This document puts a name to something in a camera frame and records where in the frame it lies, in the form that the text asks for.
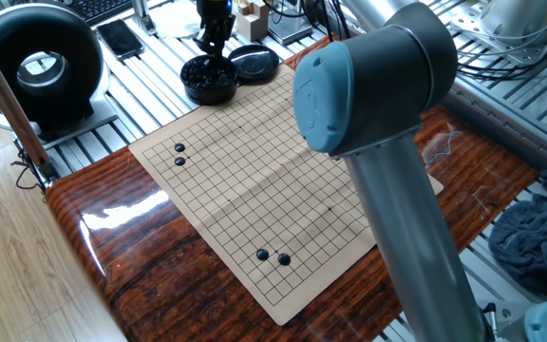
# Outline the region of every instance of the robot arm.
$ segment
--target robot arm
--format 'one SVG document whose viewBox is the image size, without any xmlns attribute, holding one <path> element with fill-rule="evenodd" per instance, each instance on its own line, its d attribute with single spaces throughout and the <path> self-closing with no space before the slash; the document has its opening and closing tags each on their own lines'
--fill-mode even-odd
<svg viewBox="0 0 547 342">
<path fill-rule="evenodd" d="M 457 51 L 426 6 L 348 0 L 370 33 L 299 64 L 294 112 L 308 145 L 343 158 L 419 342 L 490 334 L 428 181 L 413 135 L 455 79 Z"/>
<path fill-rule="evenodd" d="M 232 15 L 231 0 L 198 0 L 197 5 L 201 30 L 194 37 L 194 42 L 209 55 L 221 57 L 236 20 Z"/>
</svg>

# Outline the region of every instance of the grid lines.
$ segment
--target grid lines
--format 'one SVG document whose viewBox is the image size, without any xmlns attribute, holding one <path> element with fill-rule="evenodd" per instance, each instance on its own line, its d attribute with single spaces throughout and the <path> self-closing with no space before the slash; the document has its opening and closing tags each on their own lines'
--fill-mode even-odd
<svg viewBox="0 0 547 342">
<path fill-rule="evenodd" d="M 291 74 L 143 155 L 273 306 L 368 228 L 346 166 L 297 129 Z M 260 248 L 269 259 L 256 258 Z"/>
</svg>

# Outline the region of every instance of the gray cloth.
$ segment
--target gray cloth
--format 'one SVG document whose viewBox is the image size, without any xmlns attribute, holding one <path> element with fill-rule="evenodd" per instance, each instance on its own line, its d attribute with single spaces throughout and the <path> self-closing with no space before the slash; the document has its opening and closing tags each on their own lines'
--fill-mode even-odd
<svg viewBox="0 0 547 342">
<path fill-rule="evenodd" d="M 541 182 L 547 190 L 547 172 Z M 489 249 L 520 285 L 547 295 L 547 197 L 535 194 L 508 208 L 495 223 Z"/>
</svg>

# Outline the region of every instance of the glossy wooden tabletop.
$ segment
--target glossy wooden tabletop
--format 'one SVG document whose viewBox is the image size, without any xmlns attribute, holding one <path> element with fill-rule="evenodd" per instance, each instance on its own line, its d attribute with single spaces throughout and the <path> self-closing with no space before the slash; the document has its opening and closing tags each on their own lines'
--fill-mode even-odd
<svg viewBox="0 0 547 342">
<path fill-rule="evenodd" d="M 537 172 L 441 107 L 422 118 L 415 142 L 462 250 Z M 47 204 L 130 341 L 372 341 L 401 311 L 375 247 L 277 326 L 127 147 L 56 181 Z"/>
</svg>

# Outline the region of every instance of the bowl of black stones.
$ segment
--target bowl of black stones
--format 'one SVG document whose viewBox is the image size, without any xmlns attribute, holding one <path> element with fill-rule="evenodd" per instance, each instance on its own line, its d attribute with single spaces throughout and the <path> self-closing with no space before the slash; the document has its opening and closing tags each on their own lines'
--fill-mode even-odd
<svg viewBox="0 0 547 342">
<path fill-rule="evenodd" d="M 185 63 L 180 80 L 199 105 L 217 105 L 236 95 L 236 66 L 227 58 L 204 55 Z"/>
</svg>

